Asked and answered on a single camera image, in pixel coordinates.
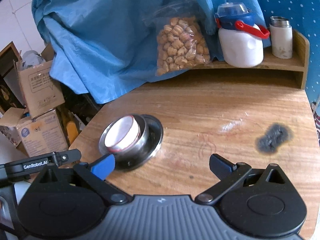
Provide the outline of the large steel bowl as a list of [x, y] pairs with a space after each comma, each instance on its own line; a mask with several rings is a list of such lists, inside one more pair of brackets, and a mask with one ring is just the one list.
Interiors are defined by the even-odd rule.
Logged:
[[148, 137], [145, 118], [139, 114], [127, 114], [104, 129], [98, 143], [99, 152], [114, 155], [117, 162], [134, 159], [144, 151]]

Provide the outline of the white ceramic bowl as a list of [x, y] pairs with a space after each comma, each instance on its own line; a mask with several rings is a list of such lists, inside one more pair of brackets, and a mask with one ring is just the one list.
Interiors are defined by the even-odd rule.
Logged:
[[104, 139], [110, 152], [122, 152], [130, 148], [140, 136], [140, 126], [133, 115], [126, 115], [111, 125]]

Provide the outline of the large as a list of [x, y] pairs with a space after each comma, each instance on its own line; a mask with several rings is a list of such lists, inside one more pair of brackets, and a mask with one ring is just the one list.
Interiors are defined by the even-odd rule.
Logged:
[[144, 165], [161, 148], [164, 129], [153, 115], [134, 114], [142, 132], [138, 141], [126, 153], [115, 154], [116, 170], [132, 171]]

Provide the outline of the upper cardboard box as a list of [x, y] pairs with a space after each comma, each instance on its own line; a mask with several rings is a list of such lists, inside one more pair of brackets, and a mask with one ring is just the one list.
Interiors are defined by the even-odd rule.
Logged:
[[23, 100], [33, 119], [65, 103], [59, 81], [50, 76], [54, 56], [48, 44], [40, 54], [34, 50], [20, 53], [15, 62]]

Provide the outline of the light blue cloth cover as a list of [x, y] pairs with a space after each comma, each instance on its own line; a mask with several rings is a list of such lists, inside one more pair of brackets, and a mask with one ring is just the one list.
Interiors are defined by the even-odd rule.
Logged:
[[[37, 29], [55, 51], [50, 76], [76, 94], [89, 93], [97, 103], [110, 102], [156, 75], [156, 31], [145, 24], [157, 9], [181, 0], [32, 0]], [[210, 53], [222, 58], [214, 12], [226, 2], [252, 9], [265, 24], [258, 0], [196, 0]]]

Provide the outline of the white jug blue lid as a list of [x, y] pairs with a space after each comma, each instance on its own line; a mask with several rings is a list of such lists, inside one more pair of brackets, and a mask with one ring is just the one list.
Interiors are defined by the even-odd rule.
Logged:
[[216, 23], [224, 60], [233, 67], [252, 68], [264, 59], [263, 40], [270, 32], [255, 24], [254, 13], [244, 3], [217, 7]]

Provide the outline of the bag of snack biscuits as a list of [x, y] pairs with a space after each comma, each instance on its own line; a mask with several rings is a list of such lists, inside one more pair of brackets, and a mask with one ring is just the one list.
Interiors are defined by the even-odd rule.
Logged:
[[203, 12], [196, 0], [179, 0], [146, 15], [144, 23], [156, 31], [157, 75], [194, 69], [210, 62], [200, 27]]

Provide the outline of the wooden desk shelf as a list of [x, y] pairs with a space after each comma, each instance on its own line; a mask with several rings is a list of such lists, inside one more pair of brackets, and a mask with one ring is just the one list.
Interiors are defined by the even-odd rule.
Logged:
[[264, 59], [261, 64], [252, 68], [236, 68], [225, 61], [214, 60], [208, 65], [198, 65], [195, 69], [239, 69], [239, 70], [271, 70], [290, 72], [297, 86], [305, 89], [310, 60], [310, 42], [299, 31], [293, 29], [293, 55], [291, 59], [280, 59], [272, 54], [271, 47], [264, 49]]

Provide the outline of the white steel thermos cup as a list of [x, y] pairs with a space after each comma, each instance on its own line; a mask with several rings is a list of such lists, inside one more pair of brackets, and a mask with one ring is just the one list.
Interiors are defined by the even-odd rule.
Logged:
[[272, 54], [280, 59], [291, 59], [293, 55], [293, 31], [287, 18], [270, 17]]

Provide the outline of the dark blue dotted curtain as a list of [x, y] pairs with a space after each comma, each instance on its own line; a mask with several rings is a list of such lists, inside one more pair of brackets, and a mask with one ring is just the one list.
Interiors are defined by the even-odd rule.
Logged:
[[293, 55], [307, 70], [297, 73], [310, 102], [319, 134], [319, 0], [258, 0], [264, 18], [281, 16], [289, 20], [293, 32]]

